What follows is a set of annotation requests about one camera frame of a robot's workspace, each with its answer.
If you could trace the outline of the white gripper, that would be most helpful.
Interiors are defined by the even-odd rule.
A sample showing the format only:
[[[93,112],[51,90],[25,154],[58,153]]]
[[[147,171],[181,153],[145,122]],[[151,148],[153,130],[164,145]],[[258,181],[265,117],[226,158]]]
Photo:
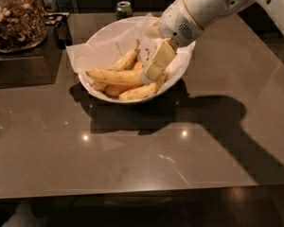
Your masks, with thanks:
[[[161,40],[150,53],[140,75],[143,84],[155,82],[177,55],[177,45],[185,47],[195,42],[203,33],[186,9],[184,0],[175,0],[159,19],[147,21],[143,34]]]

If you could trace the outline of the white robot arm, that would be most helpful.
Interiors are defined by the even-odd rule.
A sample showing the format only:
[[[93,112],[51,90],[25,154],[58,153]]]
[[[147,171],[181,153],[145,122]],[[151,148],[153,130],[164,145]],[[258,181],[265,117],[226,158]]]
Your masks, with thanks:
[[[176,47],[195,42],[216,20],[259,4],[284,36],[284,0],[175,0],[145,30],[150,38],[170,39]]]

